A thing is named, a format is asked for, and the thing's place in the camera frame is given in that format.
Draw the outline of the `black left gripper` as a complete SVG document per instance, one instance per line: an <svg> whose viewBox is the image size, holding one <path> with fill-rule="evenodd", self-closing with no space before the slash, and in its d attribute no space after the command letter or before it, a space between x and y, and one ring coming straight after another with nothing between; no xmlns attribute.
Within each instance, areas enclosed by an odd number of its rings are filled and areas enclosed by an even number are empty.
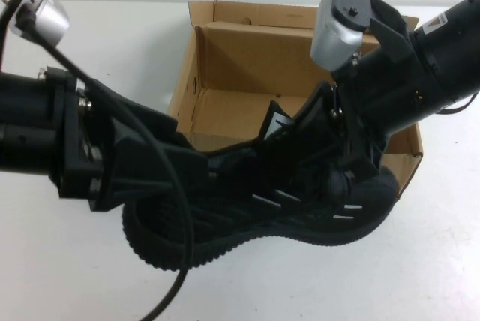
<svg viewBox="0 0 480 321"><path fill-rule="evenodd" d="M92 95L77 91L71 73L47 68L46 86L53 96L49 130L55 134L48 176L61 198L87 199L93 212L107 212L122 203L173 192L166 164L137 131L99 103L81 109L80 100L90 101ZM176 132L173 118L123 97L118 101L146 123L185 191L200 188L208 179L208 168L230 170L257 156L252 148L229 148L211 154L207 161Z"/></svg>

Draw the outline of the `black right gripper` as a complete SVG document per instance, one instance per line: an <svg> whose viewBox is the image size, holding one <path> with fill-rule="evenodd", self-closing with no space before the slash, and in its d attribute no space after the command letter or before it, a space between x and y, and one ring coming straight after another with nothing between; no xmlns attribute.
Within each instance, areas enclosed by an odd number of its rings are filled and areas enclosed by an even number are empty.
<svg viewBox="0 0 480 321"><path fill-rule="evenodd" d="M450 97L428 36L382 40L353 64L352 52L313 39L311 58L331 71L295 116L295 177L326 179L326 199L345 202L353 179L380 174L391 136L440 111Z"/></svg>

